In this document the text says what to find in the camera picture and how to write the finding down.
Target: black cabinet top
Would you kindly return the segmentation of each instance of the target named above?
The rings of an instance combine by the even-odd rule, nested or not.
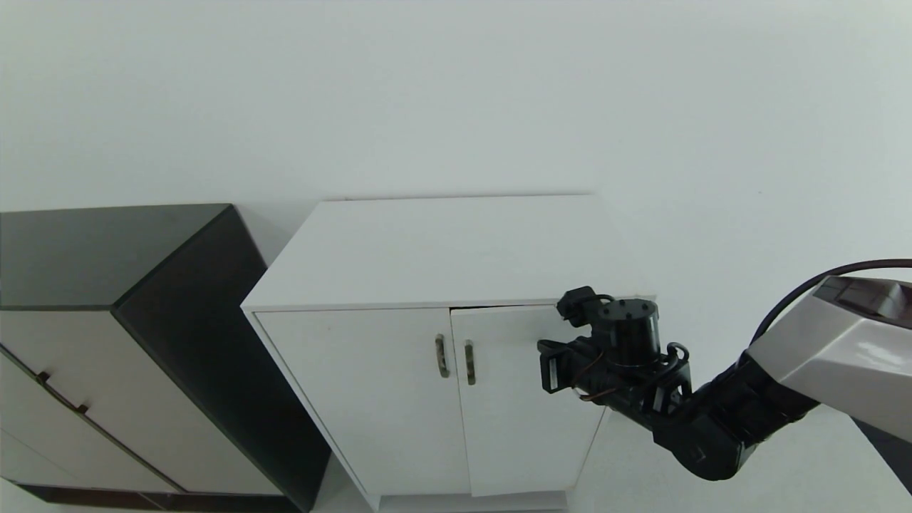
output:
[[[0,309],[109,309],[229,208],[0,213]]]

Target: dark cabinet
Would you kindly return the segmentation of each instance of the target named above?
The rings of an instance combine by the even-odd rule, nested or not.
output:
[[[310,509],[329,448],[240,309],[264,272],[228,204],[0,214],[0,475],[67,503]]]

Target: cabinet door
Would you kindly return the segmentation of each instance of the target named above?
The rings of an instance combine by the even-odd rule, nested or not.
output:
[[[191,492],[281,495],[107,311],[5,311],[4,345]]]
[[[543,391],[535,344],[570,341],[590,329],[573,328],[551,306],[457,309],[452,327],[472,494],[574,486],[605,408],[572,391]],[[469,343],[474,384],[467,379]]]
[[[81,487],[75,476],[0,429],[0,476],[28,485]]]
[[[83,487],[175,491],[58,403],[5,357],[0,357],[0,383],[3,430],[78,479]]]
[[[256,316],[369,494],[470,491],[447,309]]]

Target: cabinet top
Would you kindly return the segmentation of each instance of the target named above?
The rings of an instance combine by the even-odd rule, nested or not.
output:
[[[551,304],[584,285],[654,294],[596,196],[324,202],[244,309]]]
[[[229,204],[0,214],[0,309],[107,309]]]

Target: drawer handle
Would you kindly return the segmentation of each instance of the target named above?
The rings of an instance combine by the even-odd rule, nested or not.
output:
[[[465,341],[465,368],[469,386],[472,386],[475,384],[475,351],[472,348],[471,340]]]
[[[440,369],[440,376],[449,378],[450,369],[447,368],[447,353],[443,347],[443,335],[437,335],[434,343],[437,345],[437,368]]]

